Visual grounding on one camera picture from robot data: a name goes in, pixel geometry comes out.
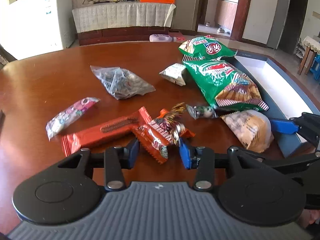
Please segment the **pink white candy packet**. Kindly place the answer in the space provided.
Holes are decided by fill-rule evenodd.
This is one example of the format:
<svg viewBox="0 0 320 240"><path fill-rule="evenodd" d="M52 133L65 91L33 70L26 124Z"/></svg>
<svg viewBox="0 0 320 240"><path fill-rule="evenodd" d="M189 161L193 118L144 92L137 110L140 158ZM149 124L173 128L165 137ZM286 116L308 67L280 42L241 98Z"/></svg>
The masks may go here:
<svg viewBox="0 0 320 240"><path fill-rule="evenodd" d="M59 134L63 129L78 120L84 113L98 103L100 100L94 97L86 97L75 103L70 107L61 111L46 124L46 132L48 140Z"/></svg>

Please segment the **small green chips bag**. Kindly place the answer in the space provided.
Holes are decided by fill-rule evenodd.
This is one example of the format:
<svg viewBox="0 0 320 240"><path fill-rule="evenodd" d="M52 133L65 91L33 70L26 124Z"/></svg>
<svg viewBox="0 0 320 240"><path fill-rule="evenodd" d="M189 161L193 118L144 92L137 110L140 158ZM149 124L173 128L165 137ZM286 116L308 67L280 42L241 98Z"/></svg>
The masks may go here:
<svg viewBox="0 0 320 240"><path fill-rule="evenodd" d="M178 49L183 55L198 60L218 60L234 57L237 54L209 35L187 40Z"/></svg>

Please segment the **beige cake packet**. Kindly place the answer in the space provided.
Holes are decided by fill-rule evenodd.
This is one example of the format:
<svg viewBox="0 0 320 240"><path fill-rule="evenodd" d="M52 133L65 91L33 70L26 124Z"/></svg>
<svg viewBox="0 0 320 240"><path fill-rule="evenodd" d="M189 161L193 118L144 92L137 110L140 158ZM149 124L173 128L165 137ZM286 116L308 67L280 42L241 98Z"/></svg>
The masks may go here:
<svg viewBox="0 0 320 240"><path fill-rule="evenodd" d="M176 85L185 86L186 83L183 77L185 71L186 71L185 65L180 63L175 63L165 68L163 71L159 73L159 75Z"/></svg>

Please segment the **blue grey cardboard box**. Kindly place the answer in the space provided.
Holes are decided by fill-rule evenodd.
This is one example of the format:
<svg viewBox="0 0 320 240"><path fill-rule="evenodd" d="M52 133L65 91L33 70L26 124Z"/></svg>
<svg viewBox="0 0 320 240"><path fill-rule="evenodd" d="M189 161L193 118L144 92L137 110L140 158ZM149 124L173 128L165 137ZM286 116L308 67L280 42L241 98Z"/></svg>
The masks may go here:
<svg viewBox="0 0 320 240"><path fill-rule="evenodd" d="M304 112L319 115L319 108L311 100L311 96L306 94L298 82L282 70L274 59L239 50L228 62L257 85L263 101L269 106L262 114L269 120L298 118ZM284 158L291 157L311 145L297 133L281 134L272 131L272 134Z"/></svg>

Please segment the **blue plastic stool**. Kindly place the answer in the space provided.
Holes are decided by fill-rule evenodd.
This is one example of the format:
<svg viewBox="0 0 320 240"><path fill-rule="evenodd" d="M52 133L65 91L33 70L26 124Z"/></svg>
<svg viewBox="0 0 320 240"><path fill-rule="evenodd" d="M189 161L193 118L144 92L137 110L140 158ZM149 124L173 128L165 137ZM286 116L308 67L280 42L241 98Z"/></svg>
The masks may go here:
<svg viewBox="0 0 320 240"><path fill-rule="evenodd" d="M320 76L320 55L319 54L317 54L313 59L310 72L313 74L313 78L315 80L319 80L319 76Z"/></svg>

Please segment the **white chest freezer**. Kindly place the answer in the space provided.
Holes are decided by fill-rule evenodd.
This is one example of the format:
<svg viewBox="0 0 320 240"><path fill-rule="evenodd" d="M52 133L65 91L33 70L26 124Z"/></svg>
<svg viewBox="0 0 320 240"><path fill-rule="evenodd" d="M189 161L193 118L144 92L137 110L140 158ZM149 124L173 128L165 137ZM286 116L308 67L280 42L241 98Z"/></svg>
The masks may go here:
<svg viewBox="0 0 320 240"><path fill-rule="evenodd" d="M17 0L1 18L1 46L15 59L70 47L76 35L72 0Z"/></svg>

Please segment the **clear bag grey snacks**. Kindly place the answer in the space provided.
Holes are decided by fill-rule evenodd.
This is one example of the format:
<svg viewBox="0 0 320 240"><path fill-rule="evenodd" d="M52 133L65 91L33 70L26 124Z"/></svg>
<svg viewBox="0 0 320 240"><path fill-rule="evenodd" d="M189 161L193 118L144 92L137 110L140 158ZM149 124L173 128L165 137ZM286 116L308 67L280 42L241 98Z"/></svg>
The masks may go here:
<svg viewBox="0 0 320 240"><path fill-rule="evenodd" d="M155 91L153 85L127 69L97 66L90 66L90 69L107 92L117 100Z"/></svg>

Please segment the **tan peanut snack bag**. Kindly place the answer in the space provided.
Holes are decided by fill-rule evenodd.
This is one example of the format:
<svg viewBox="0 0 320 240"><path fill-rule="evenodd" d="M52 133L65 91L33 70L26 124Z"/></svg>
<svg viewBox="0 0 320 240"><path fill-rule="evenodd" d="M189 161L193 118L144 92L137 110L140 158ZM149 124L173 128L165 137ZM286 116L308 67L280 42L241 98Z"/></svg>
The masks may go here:
<svg viewBox="0 0 320 240"><path fill-rule="evenodd" d="M221 119L247 150L262 153L274 140L269 119L255 110L234 112Z"/></svg>

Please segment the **long orange wafer bar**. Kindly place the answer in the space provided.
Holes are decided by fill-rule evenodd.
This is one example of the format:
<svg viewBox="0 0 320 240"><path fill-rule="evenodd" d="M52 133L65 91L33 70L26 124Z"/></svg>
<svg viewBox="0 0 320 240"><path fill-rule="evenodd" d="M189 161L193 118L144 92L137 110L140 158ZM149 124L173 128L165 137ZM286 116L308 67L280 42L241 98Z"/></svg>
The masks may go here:
<svg viewBox="0 0 320 240"><path fill-rule="evenodd" d="M69 156L81 148L92 148L127 135L135 128L150 121L151 116L148 111L145 107L141 107L130 115L122 116L76 133L64 135L61 139L62 149L65 156Z"/></svg>

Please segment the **TV cabinet with lace cloth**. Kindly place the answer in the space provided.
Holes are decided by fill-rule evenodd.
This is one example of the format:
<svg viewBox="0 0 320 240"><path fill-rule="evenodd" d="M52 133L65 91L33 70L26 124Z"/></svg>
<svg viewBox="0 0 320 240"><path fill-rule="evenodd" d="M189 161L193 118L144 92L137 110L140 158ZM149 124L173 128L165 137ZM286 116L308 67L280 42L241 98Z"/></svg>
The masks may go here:
<svg viewBox="0 0 320 240"><path fill-rule="evenodd" d="M72 10L81 46L146 41L152 34L167 35L176 5L150 2L101 3Z"/></svg>

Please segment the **small orange snack pack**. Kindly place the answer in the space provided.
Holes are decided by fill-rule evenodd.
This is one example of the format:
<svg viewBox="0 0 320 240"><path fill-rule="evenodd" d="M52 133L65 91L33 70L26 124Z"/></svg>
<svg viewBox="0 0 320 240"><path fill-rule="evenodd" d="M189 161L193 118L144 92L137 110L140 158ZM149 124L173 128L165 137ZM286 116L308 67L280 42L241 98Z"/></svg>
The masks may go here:
<svg viewBox="0 0 320 240"><path fill-rule="evenodd" d="M169 111L163 109L160 116L133 130L142 146L160 164L168 160L168 147L178 146L180 138L195 136L195 133L181 123L181 116L185 111L186 104L178 103Z"/></svg>

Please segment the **red floor mat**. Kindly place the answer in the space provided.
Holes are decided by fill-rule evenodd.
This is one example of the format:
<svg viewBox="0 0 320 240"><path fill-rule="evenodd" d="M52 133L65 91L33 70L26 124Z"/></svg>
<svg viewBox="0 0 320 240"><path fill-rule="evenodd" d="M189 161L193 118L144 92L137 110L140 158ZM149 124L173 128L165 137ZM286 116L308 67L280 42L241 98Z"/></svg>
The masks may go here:
<svg viewBox="0 0 320 240"><path fill-rule="evenodd" d="M186 41L185 36L179 31L175 29L168 30L168 35L173 37L176 42L184 42Z"/></svg>

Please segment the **large green chips bag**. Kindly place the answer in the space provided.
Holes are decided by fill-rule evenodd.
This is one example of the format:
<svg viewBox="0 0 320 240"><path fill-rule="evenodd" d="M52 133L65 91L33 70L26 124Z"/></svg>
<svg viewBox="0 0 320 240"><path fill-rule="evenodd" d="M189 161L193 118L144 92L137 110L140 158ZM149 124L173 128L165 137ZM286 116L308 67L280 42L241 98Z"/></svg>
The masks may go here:
<svg viewBox="0 0 320 240"><path fill-rule="evenodd" d="M257 85L231 63L220 60L183 61L205 100L215 109L267 111Z"/></svg>

